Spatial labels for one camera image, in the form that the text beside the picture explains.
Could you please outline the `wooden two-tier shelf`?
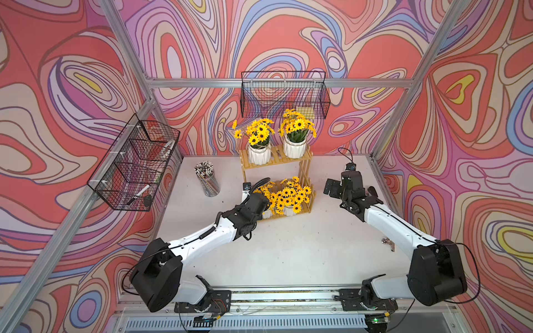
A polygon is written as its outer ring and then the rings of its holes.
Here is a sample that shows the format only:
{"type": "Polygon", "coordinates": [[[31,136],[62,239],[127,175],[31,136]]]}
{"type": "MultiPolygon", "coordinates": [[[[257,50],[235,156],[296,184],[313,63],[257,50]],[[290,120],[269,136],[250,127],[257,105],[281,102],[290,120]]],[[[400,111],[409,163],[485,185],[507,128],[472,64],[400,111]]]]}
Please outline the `wooden two-tier shelf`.
{"type": "Polygon", "coordinates": [[[316,198],[316,191],[309,177],[313,153],[310,148],[305,149],[301,158],[291,159],[283,151],[283,146],[271,147],[271,159],[265,165],[255,165],[248,157],[248,150],[240,151],[240,163],[244,181],[247,181],[247,171],[250,169],[264,169],[266,167],[290,165],[298,163],[298,174],[285,179],[271,180],[260,186],[258,192],[271,200],[270,208],[263,213],[263,219],[280,219],[283,217],[302,215],[312,212],[316,198]]]}

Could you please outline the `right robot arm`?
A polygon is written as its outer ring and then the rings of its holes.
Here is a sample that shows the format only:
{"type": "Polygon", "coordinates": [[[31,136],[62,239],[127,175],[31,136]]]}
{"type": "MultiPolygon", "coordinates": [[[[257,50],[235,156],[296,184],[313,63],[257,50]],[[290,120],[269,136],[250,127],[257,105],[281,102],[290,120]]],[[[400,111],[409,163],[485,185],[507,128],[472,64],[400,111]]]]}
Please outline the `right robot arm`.
{"type": "Polygon", "coordinates": [[[367,309],[398,298],[432,306],[466,293],[467,281],[459,248],[449,239],[438,240],[395,214],[377,196],[364,188],[362,175],[345,170],[340,180],[327,179],[324,194],[341,201],[340,208],[380,231],[409,259],[404,275],[382,274],[362,282],[359,301],[367,309]]]}

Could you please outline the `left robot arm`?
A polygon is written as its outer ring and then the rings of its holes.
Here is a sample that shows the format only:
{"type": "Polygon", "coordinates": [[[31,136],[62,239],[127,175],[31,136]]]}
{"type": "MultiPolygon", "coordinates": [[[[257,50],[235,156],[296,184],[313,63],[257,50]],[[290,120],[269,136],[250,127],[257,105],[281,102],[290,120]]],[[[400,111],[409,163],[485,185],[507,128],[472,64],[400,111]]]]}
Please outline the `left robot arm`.
{"type": "Polygon", "coordinates": [[[182,239],[153,240],[130,274],[130,283],[150,312],[171,302],[184,303],[197,312],[206,312],[213,301],[213,289],[187,267],[201,256],[243,237],[247,240],[270,206],[261,193],[248,194],[233,209],[218,212],[215,222],[182,239]]]}

